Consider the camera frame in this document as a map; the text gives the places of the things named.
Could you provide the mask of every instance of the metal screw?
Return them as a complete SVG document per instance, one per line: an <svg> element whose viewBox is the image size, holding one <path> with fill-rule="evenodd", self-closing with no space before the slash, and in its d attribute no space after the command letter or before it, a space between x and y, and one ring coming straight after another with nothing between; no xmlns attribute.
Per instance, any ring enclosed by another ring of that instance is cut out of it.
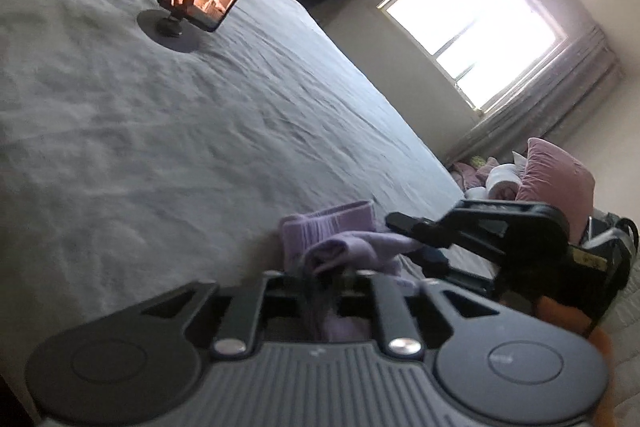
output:
<svg viewBox="0 0 640 427"><path fill-rule="evenodd" d="M220 353L232 357L240 355L246 351L246 344L239 339L222 339L213 344L213 349Z"/></svg>
<svg viewBox="0 0 640 427"><path fill-rule="evenodd" d="M393 339L389 349L396 355L415 355L422 349L422 344L414 339Z"/></svg>

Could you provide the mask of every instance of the phone stand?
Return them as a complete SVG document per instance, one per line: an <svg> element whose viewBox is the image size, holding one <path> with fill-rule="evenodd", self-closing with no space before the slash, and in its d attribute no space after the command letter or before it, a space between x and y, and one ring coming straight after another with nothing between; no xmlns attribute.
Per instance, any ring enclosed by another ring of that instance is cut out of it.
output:
<svg viewBox="0 0 640 427"><path fill-rule="evenodd" d="M183 22L179 11L144 10L138 14L140 29L153 42L175 52L191 53L200 44L200 30Z"/></svg>

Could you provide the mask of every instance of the bright window light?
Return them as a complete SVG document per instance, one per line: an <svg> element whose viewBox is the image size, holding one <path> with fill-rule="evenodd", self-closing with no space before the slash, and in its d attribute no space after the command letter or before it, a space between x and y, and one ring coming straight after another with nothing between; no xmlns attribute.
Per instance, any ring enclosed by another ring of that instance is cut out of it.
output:
<svg viewBox="0 0 640 427"><path fill-rule="evenodd" d="M561 40L529 0L391 0L383 9L475 108L494 104Z"/></svg>

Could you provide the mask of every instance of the bed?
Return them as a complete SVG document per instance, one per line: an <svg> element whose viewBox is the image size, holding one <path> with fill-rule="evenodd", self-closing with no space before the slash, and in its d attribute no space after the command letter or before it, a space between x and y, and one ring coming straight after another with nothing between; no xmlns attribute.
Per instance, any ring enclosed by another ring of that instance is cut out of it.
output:
<svg viewBox="0 0 640 427"><path fill-rule="evenodd" d="M297 2L239 0L190 55L140 31L155 4L1 0L0 373L27 406L40 341L281 267L286 214L371 199L379 220L435 218L462 196Z"/></svg>

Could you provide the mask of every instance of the curtain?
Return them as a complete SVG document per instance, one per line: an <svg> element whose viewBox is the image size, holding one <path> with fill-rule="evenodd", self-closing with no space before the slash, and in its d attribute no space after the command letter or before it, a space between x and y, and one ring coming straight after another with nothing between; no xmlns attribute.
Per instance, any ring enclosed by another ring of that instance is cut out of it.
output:
<svg viewBox="0 0 640 427"><path fill-rule="evenodd" d="M538 137L557 145L593 115L623 78L602 29L594 26L572 42L508 102L484 117L457 142L444 160L475 155L513 162Z"/></svg>

